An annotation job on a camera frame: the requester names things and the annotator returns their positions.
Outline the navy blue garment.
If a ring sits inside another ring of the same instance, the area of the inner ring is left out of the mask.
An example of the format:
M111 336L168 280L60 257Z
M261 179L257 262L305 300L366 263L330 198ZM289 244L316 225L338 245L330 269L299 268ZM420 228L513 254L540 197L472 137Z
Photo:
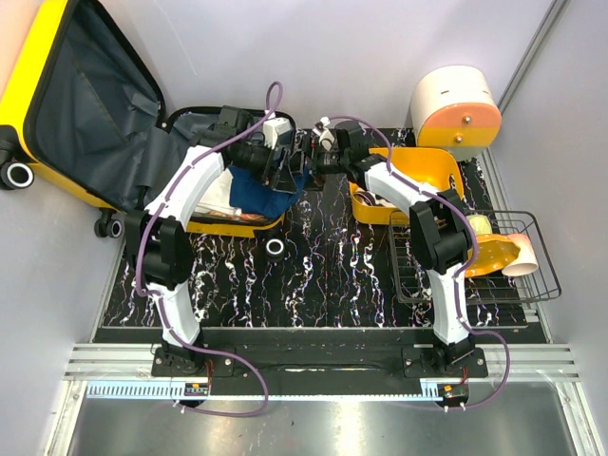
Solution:
M230 166L228 171L233 177L230 205L243 213L262 215L269 219L281 216L300 199L307 179L306 176L296 176L296 192L288 194L262 185L246 169Z

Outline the yellow Pikachu suitcase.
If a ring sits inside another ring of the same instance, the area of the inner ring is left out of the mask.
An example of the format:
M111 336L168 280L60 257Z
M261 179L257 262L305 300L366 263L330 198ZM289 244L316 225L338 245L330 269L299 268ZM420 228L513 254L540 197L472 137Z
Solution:
M98 1L44 1L1 98L1 187L42 177L98 208L101 238L157 197L195 126L224 106L167 114L162 91ZM218 225L194 213L187 233Z

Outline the black white striped garment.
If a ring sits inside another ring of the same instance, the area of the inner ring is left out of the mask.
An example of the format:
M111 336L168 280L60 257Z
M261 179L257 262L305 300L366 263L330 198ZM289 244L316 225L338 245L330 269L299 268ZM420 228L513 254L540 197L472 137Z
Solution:
M357 188L354 191L353 197L360 204L364 204L364 205L367 205L370 207L389 207L389 208L394 207L394 205L392 203L390 203L389 201L387 201L386 199L384 199L378 195L375 195L372 192L369 192L367 190L363 190L361 188Z

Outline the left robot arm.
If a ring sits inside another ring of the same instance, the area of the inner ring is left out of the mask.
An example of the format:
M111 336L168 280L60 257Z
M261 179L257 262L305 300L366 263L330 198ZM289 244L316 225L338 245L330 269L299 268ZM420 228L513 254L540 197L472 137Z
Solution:
M155 298L162 323L161 366L193 376L212 351L202 347L192 312L188 280L194 262L187 227L200 199L224 169L264 169L276 151L294 142L295 123L272 109L259 119L247 109L225 106L217 119L195 126L180 167L141 211L125 218L126 248L135 269L135 288Z

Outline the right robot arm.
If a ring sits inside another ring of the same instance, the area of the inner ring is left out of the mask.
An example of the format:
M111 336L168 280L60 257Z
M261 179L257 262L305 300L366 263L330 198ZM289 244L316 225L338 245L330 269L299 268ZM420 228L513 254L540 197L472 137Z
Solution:
M324 117L302 145L304 168L314 176L343 174L360 188L387 200L409 223L410 251L426 271L434 311L435 342L427 361L440 375L461 370L475 349L466 316L466 267L477 241L455 190L440 191L392 164L392 149L372 153L365 128L352 116Z

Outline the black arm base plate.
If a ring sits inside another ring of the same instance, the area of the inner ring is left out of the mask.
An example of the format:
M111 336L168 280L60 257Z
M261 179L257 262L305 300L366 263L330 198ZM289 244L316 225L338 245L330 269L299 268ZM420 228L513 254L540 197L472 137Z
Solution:
M486 378L485 353L469 335L447 346L427 329L203 329L207 354L162 341L152 347L153 372L234 373L239 355L264 372L359 371L396 378Z

